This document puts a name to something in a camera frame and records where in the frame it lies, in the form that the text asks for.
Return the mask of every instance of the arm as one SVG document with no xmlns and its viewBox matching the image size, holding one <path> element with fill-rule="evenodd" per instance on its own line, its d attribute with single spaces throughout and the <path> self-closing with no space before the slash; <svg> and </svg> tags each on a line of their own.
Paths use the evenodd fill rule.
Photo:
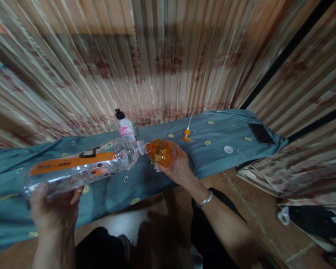
<svg viewBox="0 0 336 269">
<path fill-rule="evenodd" d="M 160 166 L 159 169 L 185 188 L 196 202 L 203 201 L 209 195 L 209 190 L 193 175 L 183 150 L 172 141 L 167 142 L 171 149 L 171 166 Z M 250 268 L 261 257 L 270 255 L 268 247 L 249 226 L 215 196 L 202 210 L 219 241 L 239 268 Z"/>
<path fill-rule="evenodd" d="M 48 191 L 49 185 L 42 183 L 30 199 L 39 234 L 32 268 L 76 268 L 74 232 L 82 188 L 51 202 L 46 200 Z"/>
</svg>

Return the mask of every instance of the small orange bottle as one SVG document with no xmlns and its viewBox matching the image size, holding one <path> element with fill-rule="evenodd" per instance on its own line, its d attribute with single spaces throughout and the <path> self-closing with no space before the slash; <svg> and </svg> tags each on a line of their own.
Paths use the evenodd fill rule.
<svg viewBox="0 0 336 269">
<path fill-rule="evenodd" d="M 147 155 L 152 162 L 158 163 L 164 167 L 171 165 L 171 152 L 167 142 L 162 139 L 155 139 L 146 144 Z"/>
</svg>

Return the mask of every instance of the black pump cap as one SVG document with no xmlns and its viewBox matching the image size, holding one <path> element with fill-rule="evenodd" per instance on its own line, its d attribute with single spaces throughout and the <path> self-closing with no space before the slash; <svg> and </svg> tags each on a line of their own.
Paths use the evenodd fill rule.
<svg viewBox="0 0 336 269">
<path fill-rule="evenodd" d="M 116 112 L 116 118 L 117 118 L 118 120 L 122 120 L 122 119 L 124 119 L 124 113 L 123 113 L 119 108 L 117 108 L 117 109 L 115 110 L 115 112 Z"/>
</svg>

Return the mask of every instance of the white bottle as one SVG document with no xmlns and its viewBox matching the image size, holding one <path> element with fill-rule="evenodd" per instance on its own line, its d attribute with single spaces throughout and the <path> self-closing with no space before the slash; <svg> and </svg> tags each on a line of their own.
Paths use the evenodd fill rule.
<svg viewBox="0 0 336 269">
<path fill-rule="evenodd" d="M 119 108 L 115 111 L 117 118 L 116 128 L 123 140 L 126 142 L 136 142 L 137 134 L 132 121 L 125 117 L 124 113 L 120 111 Z"/>
</svg>

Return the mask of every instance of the black phone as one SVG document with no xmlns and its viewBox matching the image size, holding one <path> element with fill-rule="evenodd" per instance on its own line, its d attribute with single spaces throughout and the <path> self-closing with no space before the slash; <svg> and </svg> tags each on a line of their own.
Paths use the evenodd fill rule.
<svg viewBox="0 0 336 269">
<path fill-rule="evenodd" d="M 250 129 L 253 131 L 256 140 L 260 144 L 275 145 L 274 140 L 265 129 L 264 125 L 257 123 L 249 123 Z"/>
</svg>

